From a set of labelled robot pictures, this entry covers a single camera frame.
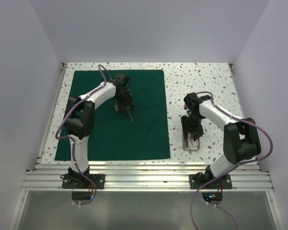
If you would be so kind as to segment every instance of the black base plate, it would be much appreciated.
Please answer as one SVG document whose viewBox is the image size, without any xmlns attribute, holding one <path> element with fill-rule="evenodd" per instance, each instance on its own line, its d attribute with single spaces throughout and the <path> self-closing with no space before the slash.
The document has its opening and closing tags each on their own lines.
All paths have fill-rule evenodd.
<svg viewBox="0 0 288 230">
<path fill-rule="evenodd" d="M 90 178 L 96 184 L 96 189 L 104 188 L 105 178 L 106 178 L 104 174 L 88 174 L 86 176 Z M 85 183 L 75 181 L 71 179 L 68 174 L 61 176 L 61 178 L 63 179 L 62 188 L 64 189 L 82 189 L 82 188 L 88 189 L 89 187 L 89 184 L 87 183 L 87 181 L 85 181 Z"/>
<path fill-rule="evenodd" d="M 196 176 L 197 176 L 197 174 L 189 175 L 189 182 L 190 182 L 190 188 L 191 189 L 198 189 L 201 185 L 203 185 L 203 184 L 196 183 L 196 179 L 195 179 Z M 226 175 L 226 176 L 212 182 L 211 184 L 206 186 L 204 189 L 218 189 L 221 184 L 223 185 L 223 189 L 232 189 L 232 183 L 231 183 L 230 175 Z"/>
</svg>

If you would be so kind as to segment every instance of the green mat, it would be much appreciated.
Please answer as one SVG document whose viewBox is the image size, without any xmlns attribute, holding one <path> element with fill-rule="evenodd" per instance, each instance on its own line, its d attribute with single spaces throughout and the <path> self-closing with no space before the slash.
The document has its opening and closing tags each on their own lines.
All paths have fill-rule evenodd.
<svg viewBox="0 0 288 230">
<path fill-rule="evenodd" d="M 170 158 L 167 107 L 162 70 L 110 71 L 113 77 L 131 78 L 134 123 L 125 111 L 117 113 L 112 99 L 96 109 L 95 126 L 88 141 L 89 161 L 156 160 Z M 102 81 L 99 71 L 75 71 L 70 96 L 85 94 Z M 56 161 L 70 161 L 68 140 L 60 140 Z"/>
</svg>

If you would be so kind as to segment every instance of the purple cable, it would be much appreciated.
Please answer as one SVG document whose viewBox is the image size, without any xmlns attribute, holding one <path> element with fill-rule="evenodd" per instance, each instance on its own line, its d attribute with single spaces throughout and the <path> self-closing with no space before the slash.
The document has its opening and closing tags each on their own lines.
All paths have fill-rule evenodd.
<svg viewBox="0 0 288 230">
<path fill-rule="evenodd" d="M 87 204 L 89 204 L 89 203 L 95 198 L 95 196 L 96 196 L 96 194 L 97 194 L 96 184 L 95 184 L 90 178 L 88 178 L 87 176 L 85 176 L 85 175 L 83 174 L 83 172 L 81 172 L 81 170 L 80 170 L 80 168 L 79 168 L 79 166 L 78 166 L 78 164 L 77 164 L 77 162 L 76 162 L 76 159 L 75 159 L 75 139 L 74 139 L 73 137 L 69 137 L 69 136 L 59 137 L 59 134 L 60 134 L 60 131 L 62 130 L 65 122 L 66 122 L 67 119 L 71 116 L 71 114 L 73 113 L 73 111 L 78 107 L 78 105 L 80 105 L 82 102 L 86 101 L 90 96 L 92 96 L 94 93 L 96 93 L 97 91 L 99 91 L 99 90 L 101 90 L 102 88 L 105 87 L 105 85 L 106 85 L 106 83 L 107 83 L 107 78 L 106 78 L 106 76 L 104 75 L 104 73 L 103 73 L 103 71 L 102 71 L 101 68 L 103 68 L 104 70 L 106 70 L 107 73 L 108 73 L 108 75 L 112 78 L 111 74 L 108 72 L 108 70 L 107 70 L 105 67 L 103 67 L 102 65 L 98 65 L 98 69 L 99 69 L 99 71 L 100 71 L 100 73 L 101 73 L 101 75 L 102 75 L 102 78 L 103 78 L 103 80 L 104 80 L 103 86 L 100 86 L 100 87 L 96 88 L 95 90 L 93 90 L 88 96 L 86 96 L 85 98 L 83 98 L 82 100 L 80 100 L 79 102 L 77 102 L 77 103 L 70 109 L 70 111 L 69 111 L 69 112 L 67 113 L 67 115 L 64 117 L 64 119 L 63 119 L 62 123 L 60 124 L 58 130 L 56 131 L 56 135 L 55 135 L 55 138 L 58 139 L 58 140 L 62 140 L 62 139 L 70 139 L 70 140 L 72 140 L 72 149 L 71 149 L 71 151 L 72 151 L 72 160 L 75 162 L 75 166 L 76 166 L 79 174 L 80 174 L 81 176 L 83 176 L 90 184 L 92 184 L 92 185 L 94 186 L 94 190 L 95 190 L 95 191 L 94 191 L 94 195 L 91 197 L 91 199 L 90 199 L 89 201 L 84 202 L 84 203 L 79 202 L 79 203 L 78 203 L 79 205 L 87 205 Z"/>
<path fill-rule="evenodd" d="M 243 119 L 239 119 L 239 118 L 237 118 L 237 117 L 234 117 L 234 116 L 232 116 L 231 114 L 229 114 L 229 113 L 227 113 L 226 111 L 224 111 L 223 109 L 221 109 L 218 105 L 215 104 L 215 101 L 214 101 L 214 99 L 213 99 L 213 94 L 212 94 L 211 92 L 203 91 L 203 92 L 198 92 L 198 93 L 196 93 L 196 94 L 200 94 L 200 93 L 207 93 L 207 94 L 209 94 L 209 95 L 211 96 L 211 103 L 212 103 L 212 105 L 213 105 L 215 108 L 217 108 L 217 110 L 219 110 L 220 112 L 222 112 L 223 114 L 225 114 L 226 116 L 229 116 L 229 117 L 232 118 L 233 120 L 246 123 L 246 124 L 248 124 L 248 125 L 250 125 L 250 126 L 253 126 L 253 127 L 255 127 L 256 129 L 259 129 L 260 131 L 262 131 L 262 132 L 265 134 L 265 136 L 268 138 L 268 140 L 269 140 L 270 150 L 269 150 L 269 152 L 268 152 L 265 156 L 263 156 L 263 157 L 260 157 L 260 158 L 255 159 L 255 160 L 250 160 L 250 161 L 241 162 L 241 163 L 237 164 L 237 165 L 234 166 L 232 169 L 228 170 L 227 172 L 223 173 L 222 175 L 219 175 L 219 176 L 217 176 L 216 178 L 214 178 L 214 179 L 208 181 L 207 183 L 203 184 L 202 186 L 200 186 L 200 187 L 195 191 L 195 193 L 194 193 L 194 195 L 193 195 L 193 197 L 192 197 L 192 199 L 191 199 L 191 203 L 190 203 L 190 215 L 191 215 L 192 223 L 193 223 L 194 227 L 195 227 L 197 230 L 199 230 L 199 228 L 198 228 L 197 224 L 195 223 L 195 220 L 194 220 L 194 217 L 193 217 L 192 206 L 193 206 L 193 203 L 194 203 L 194 199 L 195 199 L 196 195 L 199 193 L 199 191 L 200 191 L 201 189 L 203 189 L 204 187 L 206 187 L 207 185 L 211 184 L 212 182 L 214 182 L 214 181 L 220 179 L 221 177 L 229 174 L 230 172 L 232 172 L 233 170 L 235 170 L 236 168 L 238 168 L 240 165 L 244 165 L 244 164 L 252 163 L 252 162 L 256 162 L 256 161 L 262 161 L 262 160 L 266 159 L 267 157 L 269 157 L 269 156 L 271 155 L 271 153 L 272 153 L 272 151 L 273 151 L 273 142 L 272 142 L 272 139 L 271 139 L 270 135 L 269 135 L 263 128 L 261 128 L 260 126 L 254 124 L 254 123 L 252 123 L 252 122 L 249 122 L 249 121 L 246 121 L 246 120 L 243 120 Z M 234 221 L 234 223 L 235 223 L 236 229 L 238 229 L 238 224 L 237 224 L 237 221 L 236 221 L 236 219 L 234 218 L 234 216 L 233 216 L 232 214 L 230 214 L 230 213 L 229 213 L 227 210 L 225 210 L 224 208 L 222 208 L 222 207 L 220 207 L 220 206 L 217 206 L 217 207 L 218 207 L 219 209 L 225 211 L 226 213 L 228 213 L 228 214 L 230 215 L 230 217 L 233 219 L 233 221 Z"/>
</svg>

